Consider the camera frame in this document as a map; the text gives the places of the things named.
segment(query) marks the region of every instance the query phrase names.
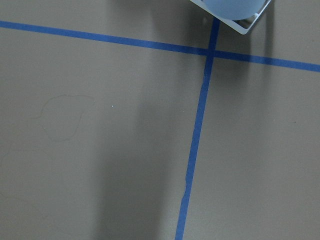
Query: concrete floor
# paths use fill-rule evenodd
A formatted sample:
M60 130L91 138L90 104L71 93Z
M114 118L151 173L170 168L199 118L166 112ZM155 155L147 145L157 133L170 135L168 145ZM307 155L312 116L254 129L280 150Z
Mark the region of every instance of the concrete floor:
M1 240L320 239L318 0L0 9Z

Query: light blue round object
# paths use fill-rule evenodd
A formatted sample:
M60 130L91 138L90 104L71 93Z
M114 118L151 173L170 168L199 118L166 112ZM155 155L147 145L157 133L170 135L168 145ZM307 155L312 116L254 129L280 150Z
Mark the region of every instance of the light blue round object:
M217 17L229 20L247 19L256 14L266 0L203 0Z

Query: blue tape strip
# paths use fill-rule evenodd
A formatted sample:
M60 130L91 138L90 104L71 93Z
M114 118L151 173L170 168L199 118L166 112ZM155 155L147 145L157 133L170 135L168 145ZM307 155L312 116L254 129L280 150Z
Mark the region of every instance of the blue tape strip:
M256 63L256 64L265 64L265 65L272 65L272 66L299 69L299 70L307 70L307 71L320 73L320 65L299 62L299 61L246 55L246 54L226 52L226 51L215 51L214 57L220 58L220 59L236 60L236 61L243 61L243 62Z
M178 223L177 223L176 232L175 232L175 240L182 240L184 237L188 206L189 206L189 200L191 195L191 188L192 188L192 183L194 179L194 172L195 172L195 166L196 166L196 160L197 160L197 154L198 154L201 128L202 128L202 123L204 119L211 72L212 72L212 67L214 63L215 50L216 50L216 44L218 39L219 26L220 26L220 21L215 18L212 24L211 37L210 37L209 48L208 48L208 56L205 62L203 83L200 91L200 97L199 97L199 102L198 102L198 107L197 107L197 112L195 117L188 166L187 166L186 176L185 176L185 191L184 191L183 198L181 200Z
M9 21L0 21L0 27L6 28L6 29L23 30L28 32L51 34L51 35L65 36L65 37L78 38L78 39L95 40L95 41L114 43L114 44L130 45L130 46L149 48L149 49L166 50L166 51L179 52L179 53L185 53L185 54L194 54L194 55L201 55L201 56L206 56L208 54L207 49L198 48L198 47L182 46L182 45L175 45L175 44L162 43L162 42L156 42L156 41L146 41L146 40L127 38L127 37L111 36L111 35L83 32L83 31L74 31L74 30L30 25L30 24L23 24L23 23L9 22Z

